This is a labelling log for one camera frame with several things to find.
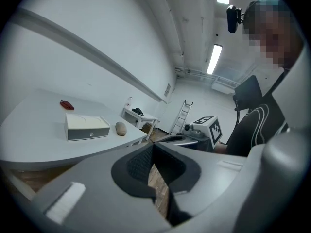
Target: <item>white wall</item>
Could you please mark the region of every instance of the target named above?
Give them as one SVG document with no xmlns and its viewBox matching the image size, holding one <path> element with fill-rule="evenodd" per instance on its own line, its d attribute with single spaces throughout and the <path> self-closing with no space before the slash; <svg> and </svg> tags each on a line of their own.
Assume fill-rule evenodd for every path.
<svg viewBox="0 0 311 233">
<path fill-rule="evenodd" d="M 163 100 L 175 83 L 160 26 L 145 0 L 25 0 L 20 7 L 76 34 Z"/>
<path fill-rule="evenodd" d="M 151 16 L 135 0 L 28 0 L 27 8 L 71 30 L 169 99 L 164 92 L 167 83 L 174 88 L 173 67 Z M 166 104 L 16 24 L 8 23 L 3 31 L 0 54 L 0 123 L 35 88 L 101 102 L 117 114 L 128 97 L 155 116 Z"/>
<path fill-rule="evenodd" d="M 162 116 L 159 128 L 167 132 L 171 130 L 185 100 L 187 100 L 187 103 L 193 102 L 187 123 L 205 116 L 217 116 L 223 132 L 221 141 L 227 142 L 237 118 L 232 96 L 212 90 L 209 86 L 201 82 L 177 79 L 175 90 L 171 96 L 171 102 Z M 240 120 L 246 112 L 247 110 L 240 112 Z"/>
</svg>

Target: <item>ceiling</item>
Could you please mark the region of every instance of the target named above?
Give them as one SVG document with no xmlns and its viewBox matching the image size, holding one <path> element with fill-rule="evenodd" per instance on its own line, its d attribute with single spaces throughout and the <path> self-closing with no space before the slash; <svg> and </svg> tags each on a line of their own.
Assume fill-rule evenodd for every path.
<svg viewBox="0 0 311 233">
<path fill-rule="evenodd" d="M 244 11 L 251 1 L 254 0 L 230 0 L 230 4 Z M 181 71 L 179 77 L 212 84 L 213 78 L 208 77 L 206 71 L 214 44 L 222 45 L 223 50 L 213 75 L 237 83 L 256 75 L 265 93 L 283 72 L 262 58 L 258 49 L 248 46 L 241 25 L 235 34 L 229 33 L 226 20 L 228 5 L 216 0 L 146 2 L 163 32 L 175 68 Z"/>
</svg>

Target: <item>white box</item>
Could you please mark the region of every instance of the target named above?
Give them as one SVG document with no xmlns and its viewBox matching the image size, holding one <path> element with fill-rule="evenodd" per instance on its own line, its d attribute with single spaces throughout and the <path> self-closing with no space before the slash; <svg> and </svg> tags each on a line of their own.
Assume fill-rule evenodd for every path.
<svg viewBox="0 0 311 233">
<path fill-rule="evenodd" d="M 110 124 L 101 116 L 84 116 L 66 113 L 67 141 L 93 139 L 108 136 Z"/>
<path fill-rule="evenodd" d="M 211 139 L 213 148 L 215 148 L 216 143 L 223 136 L 216 116 L 204 116 L 191 124 L 193 125 L 194 130 L 200 130 L 205 136 Z"/>
</svg>

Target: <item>small white table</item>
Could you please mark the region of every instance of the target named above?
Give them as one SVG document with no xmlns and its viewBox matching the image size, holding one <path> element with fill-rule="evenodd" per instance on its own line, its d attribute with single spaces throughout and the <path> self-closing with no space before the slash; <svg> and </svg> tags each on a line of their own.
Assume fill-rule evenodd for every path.
<svg viewBox="0 0 311 233">
<path fill-rule="evenodd" d="M 125 113 L 130 114 L 131 116 L 133 116 L 133 117 L 135 117 L 135 118 L 138 119 L 138 122 L 136 123 L 136 128 L 139 127 L 139 125 L 140 125 L 141 122 L 151 122 L 152 125 L 151 125 L 151 128 L 150 128 L 150 130 L 149 130 L 149 132 L 148 132 L 148 135 L 147 135 L 147 137 L 146 137 L 146 141 L 148 141 L 148 140 L 149 140 L 149 137 L 150 137 L 150 135 L 151 135 L 151 132 L 152 132 L 152 130 L 153 130 L 155 124 L 156 124 L 157 118 L 154 117 L 154 116 L 152 116 L 152 115 L 150 115 L 150 114 L 148 114 L 148 113 L 144 113 L 144 112 L 143 112 L 144 116 L 138 115 L 137 113 L 135 113 L 134 111 L 132 111 L 132 108 L 130 108 L 130 109 L 124 108 L 124 109 L 123 109 L 123 112 L 122 112 L 122 118 L 124 118 Z"/>
<path fill-rule="evenodd" d="M 69 101 L 74 110 L 65 110 L 59 104 L 60 100 Z M 111 124 L 108 136 L 67 141 L 64 127 L 66 112 L 102 116 Z M 117 135 L 117 122 L 126 125 L 125 136 Z M 0 127 L 0 164 L 15 187 L 31 199 L 34 192 L 13 177 L 10 169 L 43 170 L 75 164 L 95 154 L 141 142 L 145 137 L 144 132 L 101 103 L 36 90 L 10 113 Z"/>
</svg>

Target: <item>cable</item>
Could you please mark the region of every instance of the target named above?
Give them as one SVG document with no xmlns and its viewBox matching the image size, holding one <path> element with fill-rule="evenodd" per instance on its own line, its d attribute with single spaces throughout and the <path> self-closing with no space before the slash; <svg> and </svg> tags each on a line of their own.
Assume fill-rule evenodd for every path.
<svg viewBox="0 0 311 233">
<path fill-rule="evenodd" d="M 236 121 L 236 123 L 235 123 L 235 126 L 234 126 L 234 129 L 233 129 L 233 130 L 235 130 L 235 128 L 237 127 L 237 125 L 239 124 L 239 121 L 240 121 L 240 110 L 239 110 L 239 108 L 238 108 L 237 102 L 234 101 L 234 103 L 235 103 L 235 106 L 236 106 L 236 108 L 237 108 L 237 121 Z"/>
</svg>

